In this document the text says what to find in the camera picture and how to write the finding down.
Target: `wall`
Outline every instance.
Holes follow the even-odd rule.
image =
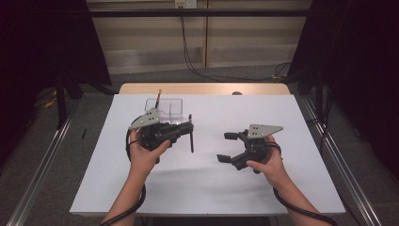
[[[309,8],[310,0],[205,1],[198,8]],[[174,8],[174,1],[88,0],[96,8]],[[115,73],[185,69],[180,18],[93,18],[108,70]],[[194,67],[291,61],[305,18],[184,18]]]

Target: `electrical outlet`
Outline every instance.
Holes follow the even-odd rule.
[[[185,8],[197,8],[197,0],[185,0]]]
[[[185,0],[175,0],[175,8],[185,8]]]

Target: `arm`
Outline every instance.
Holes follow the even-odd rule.
[[[265,138],[266,142],[275,142],[275,139],[272,136],[268,136]],[[294,182],[291,180],[287,171],[285,170],[284,165],[282,164],[282,159],[279,154],[279,151],[276,148],[272,150],[272,156],[267,164],[258,163],[255,161],[247,161],[247,165],[254,170],[260,171],[266,177],[267,182],[274,187],[281,197],[286,200],[288,203],[295,205],[299,208],[311,211],[313,213],[319,214],[317,209],[306,199],[306,197],[302,194],[302,192],[296,187]],[[305,215],[298,214],[295,211],[288,209],[288,213],[294,222],[294,225],[326,225],[330,224],[307,217]]]
[[[130,140],[137,139],[139,139],[139,135],[136,131],[132,131]],[[139,142],[134,142],[130,145],[131,166],[129,175],[103,222],[123,213],[138,202],[141,188],[144,186],[147,176],[155,166],[156,159],[167,150],[169,143],[168,140],[163,142],[152,152],[141,147]],[[136,213],[133,213],[113,225],[134,225],[135,216]]]

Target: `white table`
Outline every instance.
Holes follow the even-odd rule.
[[[153,94],[114,97],[71,213],[103,216],[116,199],[129,170],[124,150],[128,125],[144,113]],[[244,151],[240,140],[225,140],[225,132],[242,132],[251,123],[280,125],[274,136],[282,148],[284,165],[305,196],[322,213],[344,208],[326,166],[292,95],[163,94],[180,98],[184,115],[193,115],[194,147],[189,136],[178,139],[161,156],[147,179],[147,197],[137,210],[142,216],[213,217],[273,216],[287,213],[272,187],[250,168],[237,171],[217,161],[218,153],[236,156]]]

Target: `hand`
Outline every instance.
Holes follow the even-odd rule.
[[[130,140],[134,141],[139,139],[140,134],[133,130],[130,133]],[[141,147],[139,141],[132,143],[130,145],[130,172],[139,173],[139,175],[147,177],[155,166],[156,159],[167,150],[169,144],[170,141],[166,140],[155,150],[149,151]]]
[[[273,136],[264,138],[265,142],[276,142]],[[264,174],[267,182],[276,189],[291,183],[291,179],[282,164],[281,155],[277,148],[271,148],[271,157],[267,163],[255,162],[252,160],[247,161],[247,165],[254,170],[260,171]]]

